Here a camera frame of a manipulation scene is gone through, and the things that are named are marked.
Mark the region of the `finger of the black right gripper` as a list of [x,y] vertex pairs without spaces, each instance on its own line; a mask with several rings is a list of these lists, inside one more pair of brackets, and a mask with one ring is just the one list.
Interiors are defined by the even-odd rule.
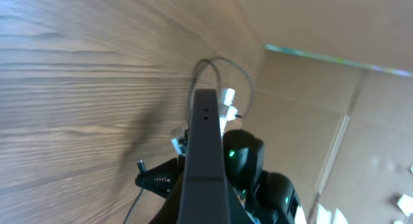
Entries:
[[136,186],[167,198],[184,171],[184,158],[170,159],[150,170],[147,170],[144,161],[139,159],[137,167],[139,173],[135,178]]

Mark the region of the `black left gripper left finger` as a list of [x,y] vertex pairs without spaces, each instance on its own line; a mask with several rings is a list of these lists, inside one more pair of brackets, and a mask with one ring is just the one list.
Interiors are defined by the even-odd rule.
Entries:
[[183,173],[180,174],[177,183],[157,214],[158,224],[176,224],[179,215],[181,191],[183,186]]

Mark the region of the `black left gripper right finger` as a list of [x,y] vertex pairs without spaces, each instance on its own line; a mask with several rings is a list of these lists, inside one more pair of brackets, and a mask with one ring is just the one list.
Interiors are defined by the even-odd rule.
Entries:
[[250,216],[246,213],[243,205],[237,197],[234,188],[226,181],[229,224],[254,224]]

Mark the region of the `white power strip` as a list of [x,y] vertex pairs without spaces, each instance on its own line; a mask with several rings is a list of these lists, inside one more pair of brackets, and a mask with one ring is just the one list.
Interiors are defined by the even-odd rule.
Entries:
[[238,110],[232,105],[236,91],[233,88],[223,88],[219,95],[219,125],[221,135],[224,134],[226,125],[229,121],[236,119]]

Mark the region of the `white charger adapter plug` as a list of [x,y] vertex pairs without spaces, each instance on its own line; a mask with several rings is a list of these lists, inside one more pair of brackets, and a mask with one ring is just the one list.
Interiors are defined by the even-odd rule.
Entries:
[[220,117],[226,121],[233,121],[238,117],[238,109],[232,105],[223,105]]

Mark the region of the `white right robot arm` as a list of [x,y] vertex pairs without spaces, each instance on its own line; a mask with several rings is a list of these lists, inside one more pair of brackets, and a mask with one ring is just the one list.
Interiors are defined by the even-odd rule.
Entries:
[[292,182],[264,170],[264,142],[251,133],[192,130],[185,156],[151,170],[138,162],[135,183],[166,199],[152,223],[296,223]]

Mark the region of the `blue Galaxy smartphone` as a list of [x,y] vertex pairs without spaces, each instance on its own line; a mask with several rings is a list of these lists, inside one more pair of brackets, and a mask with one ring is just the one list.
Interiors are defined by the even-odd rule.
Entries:
[[214,89],[197,89],[194,93],[177,223],[230,223],[217,92]]

